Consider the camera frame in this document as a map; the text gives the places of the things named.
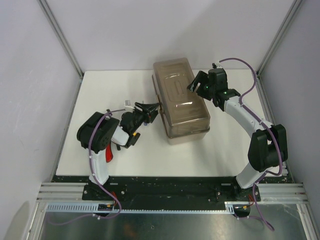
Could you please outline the translucent brown plastic toolbox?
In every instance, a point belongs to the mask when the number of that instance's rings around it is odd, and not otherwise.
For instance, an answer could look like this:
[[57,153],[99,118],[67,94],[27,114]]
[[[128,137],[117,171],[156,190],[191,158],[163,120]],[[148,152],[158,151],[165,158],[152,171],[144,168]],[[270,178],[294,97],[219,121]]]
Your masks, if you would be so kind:
[[187,58],[153,64],[152,81],[167,140],[177,145],[201,140],[210,131],[204,100],[187,87],[195,76]]

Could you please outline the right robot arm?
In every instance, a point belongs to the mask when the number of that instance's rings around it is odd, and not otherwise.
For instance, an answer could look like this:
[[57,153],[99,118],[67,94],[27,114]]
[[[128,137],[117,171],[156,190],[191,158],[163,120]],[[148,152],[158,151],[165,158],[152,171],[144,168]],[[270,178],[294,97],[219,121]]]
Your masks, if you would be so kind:
[[226,71],[213,66],[194,75],[190,70],[155,67],[152,80],[159,101],[166,137],[170,144],[202,139],[210,130],[210,115],[205,101],[230,115],[250,137],[248,164],[236,176],[231,196],[242,201],[249,187],[259,182],[271,168],[282,168],[288,158],[284,126],[260,118],[244,104],[243,95],[228,87]]

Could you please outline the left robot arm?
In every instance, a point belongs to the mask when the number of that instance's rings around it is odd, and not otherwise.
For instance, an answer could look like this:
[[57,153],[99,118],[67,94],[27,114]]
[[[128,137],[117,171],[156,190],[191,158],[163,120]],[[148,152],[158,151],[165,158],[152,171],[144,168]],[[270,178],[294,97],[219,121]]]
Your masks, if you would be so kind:
[[140,138],[137,132],[141,125],[151,124],[158,115],[156,104],[135,103],[134,107],[122,109],[121,119],[113,117],[117,110],[106,113],[95,112],[77,131],[76,138],[81,147],[88,150],[89,179],[96,185],[93,194],[100,200],[110,196],[111,188],[105,184],[109,178],[108,166],[113,159],[112,144],[118,150],[134,146]]

